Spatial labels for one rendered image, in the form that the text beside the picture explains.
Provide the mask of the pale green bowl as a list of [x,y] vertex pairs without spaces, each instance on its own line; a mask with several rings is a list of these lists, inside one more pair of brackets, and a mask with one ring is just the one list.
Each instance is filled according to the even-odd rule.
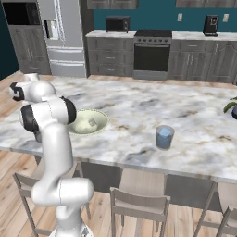
[[[96,124],[91,126],[89,119],[94,119]],[[68,125],[68,131],[79,135],[89,135],[102,131],[109,122],[109,117],[106,113],[96,109],[81,109],[77,111],[75,121]]]

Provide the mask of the glass of water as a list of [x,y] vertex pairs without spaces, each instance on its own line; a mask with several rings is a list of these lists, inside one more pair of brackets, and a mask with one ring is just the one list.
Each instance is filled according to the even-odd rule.
[[174,136],[174,129],[167,125],[156,127],[156,147],[162,150],[169,150]]

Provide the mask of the grey base drawer cabinets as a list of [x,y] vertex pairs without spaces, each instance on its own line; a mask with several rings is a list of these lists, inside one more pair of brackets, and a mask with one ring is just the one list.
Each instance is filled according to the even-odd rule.
[[90,73],[93,75],[131,77],[133,74],[133,39],[88,37]]

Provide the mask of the black and silver stove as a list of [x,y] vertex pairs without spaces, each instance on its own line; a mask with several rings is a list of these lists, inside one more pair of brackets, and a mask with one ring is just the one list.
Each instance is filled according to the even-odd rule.
[[171,30],[138,30],[133,38],[133,78],[165,81],[171,41]]

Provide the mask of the beige wooden stool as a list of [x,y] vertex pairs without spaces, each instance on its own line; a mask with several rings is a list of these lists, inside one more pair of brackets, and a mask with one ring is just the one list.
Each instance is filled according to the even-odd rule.
[[164,237],[170,197],[165,195],[167,175],[124,168],[118,188],[110,188],[111,232],[116,237],[115,215],[144,218],[156,222],[159,237]]
[[[82,220],[81,207],[89,208],[94,187],[88,179],[73,178],[76,168],[75,160],[50,164],[42,158],[31,177],[17,172],[13,174],[34,237],[40,234],[49,237],[93,237]],[[36,227],[27,197],[37,206],[56,207],[57,223],[52,232]]]
[[[204,221],[214,191],[218,192],[218,199],[223,215],[222,221],[219,224]],[[213,182],[193,237],[198,236],[202,226],[217,229],[218,232],[216,237],[221,237],[222,234],[229,234],[237,237],[237,183]]]

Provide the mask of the silver fridge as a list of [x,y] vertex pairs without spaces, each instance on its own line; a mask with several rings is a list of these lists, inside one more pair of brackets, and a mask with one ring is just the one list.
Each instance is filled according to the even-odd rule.
[[79,0],[37,0],[54,76],[86,77]]

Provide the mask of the black microwave oven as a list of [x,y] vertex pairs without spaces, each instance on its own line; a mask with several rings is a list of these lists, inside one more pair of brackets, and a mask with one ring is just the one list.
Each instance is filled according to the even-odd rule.
[[106,32],[129,32],[130,31],[130,16],[107,16],[106,17]]

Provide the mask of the grey island base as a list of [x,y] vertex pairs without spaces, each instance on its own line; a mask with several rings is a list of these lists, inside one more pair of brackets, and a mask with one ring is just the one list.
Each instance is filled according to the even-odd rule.
[[[42,158],[42,177],[33,185],[31,199],[38,206],[72,206],[79,208],[92,199],[95,191],[106,193],[119,186],[124,168],[143,170],[140,163],[124,163],[111,157],[81,159],[64,154],[46,154]],[[79,162],[88,173],[74,177],[73,168]],[[202,208],[210,191],[211,182],[204,179],[169,174],[165,194],[173,205]]]

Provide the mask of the grey base door cabinets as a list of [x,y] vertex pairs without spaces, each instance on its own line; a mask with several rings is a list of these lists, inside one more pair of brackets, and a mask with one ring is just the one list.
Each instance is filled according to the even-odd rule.
[[173,40],[168,78],[234,83],[237,79],[237,41]]

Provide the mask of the green plant in dark pot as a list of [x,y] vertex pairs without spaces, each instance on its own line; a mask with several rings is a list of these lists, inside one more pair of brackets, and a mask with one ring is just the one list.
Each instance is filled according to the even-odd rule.
[[231,98],[231,101],[223,108],[223,112],[226,113],[229,109],[231,109],[232,117],[237,120],[237,96]]

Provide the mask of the grey tall cupboard with oven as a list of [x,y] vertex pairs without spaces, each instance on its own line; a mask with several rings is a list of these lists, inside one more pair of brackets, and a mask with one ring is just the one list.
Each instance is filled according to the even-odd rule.
[[21,72],[50,75],[36,0],[1,0]]

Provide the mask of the black coffee machine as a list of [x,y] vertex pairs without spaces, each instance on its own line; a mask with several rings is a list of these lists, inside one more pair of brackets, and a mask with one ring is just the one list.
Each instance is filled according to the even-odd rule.
[[217,29],[218,29],[218,15],[206,15],[203,34],[204,36],[213,36],[217,37]]

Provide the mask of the grey wall cupboards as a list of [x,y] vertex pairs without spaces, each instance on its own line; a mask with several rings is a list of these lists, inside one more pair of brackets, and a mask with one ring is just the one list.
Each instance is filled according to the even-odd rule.
[[137,9],[139,0],[87,0],[89,9]]
[[237,0],[176,0],[178,8],[237,8]]

